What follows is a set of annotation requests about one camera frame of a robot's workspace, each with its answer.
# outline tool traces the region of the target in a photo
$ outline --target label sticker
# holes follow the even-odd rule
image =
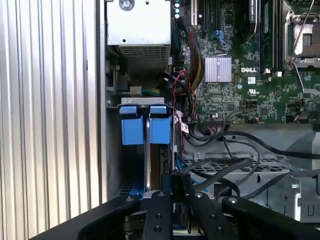
[[[182,122],[182,117],[183,117],[184,114],[183,114],[181,111],[179,111],[179,110],[176,110],[175,112],[176,112],[176,114],[178,115],[179,122],[181,123],[181,122]]]
[[[255,76],[249,76],[248,77],[248,84],[256,84],[256,77]]]
[[[181,131],[188,134],[188,133],[189,133],[189,127],[188,127],[188,125],[182,122],[182,123],[181,123]]]

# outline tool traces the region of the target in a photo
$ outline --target side panel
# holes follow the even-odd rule
[[[0,240],[31,238],[102,202],[96,9],[0,0]]]

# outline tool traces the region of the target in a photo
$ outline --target dell logo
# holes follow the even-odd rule
[[[242,73],[256,73],[257,70],[255,67],[242,67],[241,72]]]

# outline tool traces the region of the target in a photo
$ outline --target motherboard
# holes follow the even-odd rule
[[[319,1],[192,3],[205,59],[204,79],[194,91],[196,121],[223,121],[233,112],[234,124],[248,123],[252,115],[266,124],[318,121]],[[189,4],[181,3],[181,15],[195,14]],[[188,48],[182,48],[187,68]]]

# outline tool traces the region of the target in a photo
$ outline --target silver heatsink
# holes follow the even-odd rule
[[[230,83],[232,81],[231,57],[209,56],[205,58],[205,83]]]

